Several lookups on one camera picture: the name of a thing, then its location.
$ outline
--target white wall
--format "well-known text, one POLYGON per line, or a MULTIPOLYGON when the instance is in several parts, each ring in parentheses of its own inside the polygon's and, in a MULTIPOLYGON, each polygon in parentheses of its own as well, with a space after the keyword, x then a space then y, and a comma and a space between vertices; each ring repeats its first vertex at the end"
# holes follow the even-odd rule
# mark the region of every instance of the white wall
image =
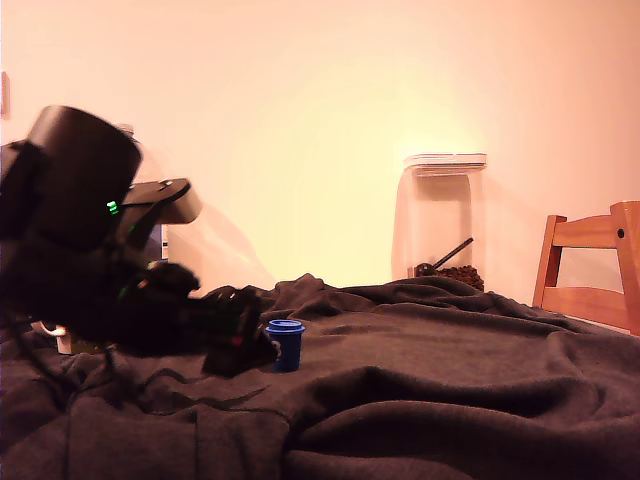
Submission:
MULTIPOLYGON (((54 103, 133 124, 161 170, 192 179, 208 205, 172 229, 175 257, 205 288, 305 272, 390 280, 396 189, 413 153, 488 154, 472 181, 475 248, 487 287, 523 302, 547 214, 640 197, 637 0, 2 8, 3 142, 54 103)), ((567 260, 567 278, 615 286, 611 258, 567 260)))

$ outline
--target dark gray blanket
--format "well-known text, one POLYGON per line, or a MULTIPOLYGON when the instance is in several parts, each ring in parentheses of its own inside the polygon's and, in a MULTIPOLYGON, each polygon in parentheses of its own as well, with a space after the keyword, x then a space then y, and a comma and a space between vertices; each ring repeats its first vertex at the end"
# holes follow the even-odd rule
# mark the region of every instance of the dark gray blanket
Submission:
POLYGON ((638 338, 444 278, 305 275, 265 298, 265 320, 307 327, 297 372, 223 379, 201 355, 116 354, 125 391, 101 356, 31 332, 83 385, 57 405, 3 339, 3 478, 640 478, 638 338))

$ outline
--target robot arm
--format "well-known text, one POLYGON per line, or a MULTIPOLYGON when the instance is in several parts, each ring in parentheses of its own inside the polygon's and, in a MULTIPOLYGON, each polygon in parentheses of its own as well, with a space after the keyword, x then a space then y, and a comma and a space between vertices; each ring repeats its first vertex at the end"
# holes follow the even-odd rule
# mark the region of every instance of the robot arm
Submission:
POLYGON ((189 270, 148 268, 143 250, 154 225, 188 223, 200 211, 188 180, 131 185, 141 161, 132 139, 69 107, 45 108, 27 138, 8 147, 0 181, 4 308, 141 354, 215 352, 225 364, 209 362, 216 373, 233 374, 249 357, 275 358, 255 289, 194 299, 199 282, 189 270))

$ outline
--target wooden chair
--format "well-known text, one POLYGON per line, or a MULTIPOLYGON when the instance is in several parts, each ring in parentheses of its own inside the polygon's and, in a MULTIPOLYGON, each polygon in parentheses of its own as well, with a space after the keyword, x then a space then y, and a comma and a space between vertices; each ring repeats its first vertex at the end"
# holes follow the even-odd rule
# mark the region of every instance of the wooden chair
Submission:
POLYGON ((616 203, 610 212, 573 222, 548 217, 533 305, 640 335, 640 201, 616 203), (615 248, 624 293, 557 287, 563 247, 615 248))

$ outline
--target small blue cup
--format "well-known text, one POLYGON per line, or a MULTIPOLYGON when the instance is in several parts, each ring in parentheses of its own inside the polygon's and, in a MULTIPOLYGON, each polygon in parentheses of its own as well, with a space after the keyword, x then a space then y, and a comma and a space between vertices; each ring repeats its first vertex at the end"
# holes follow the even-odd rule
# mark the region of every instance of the small blue cup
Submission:
POLYGON ((278 349, 276 372, 293 372, 300 367, 300 347, 305 327, 295 320, 271 320, 266 328, 271 343, 278 349))

